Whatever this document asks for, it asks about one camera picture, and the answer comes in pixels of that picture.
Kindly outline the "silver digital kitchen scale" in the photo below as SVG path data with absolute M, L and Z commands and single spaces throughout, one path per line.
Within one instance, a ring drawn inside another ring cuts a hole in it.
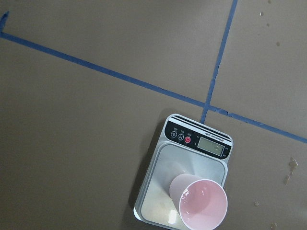
M 192 174 L 223 186 L 233 139 L 214 128 L 179 114 L 165 121 L 134 205 L 136 219 L 167 228 L 186 230 L 169 195 L 173 179 Z

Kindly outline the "pink plastic cup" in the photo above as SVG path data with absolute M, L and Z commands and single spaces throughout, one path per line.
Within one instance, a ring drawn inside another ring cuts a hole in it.
M 214 230 L 226 216 L 227 195 L 213 180 L 180 174 L 172 180 L 169 195 L 183 224 L 190 230 Z

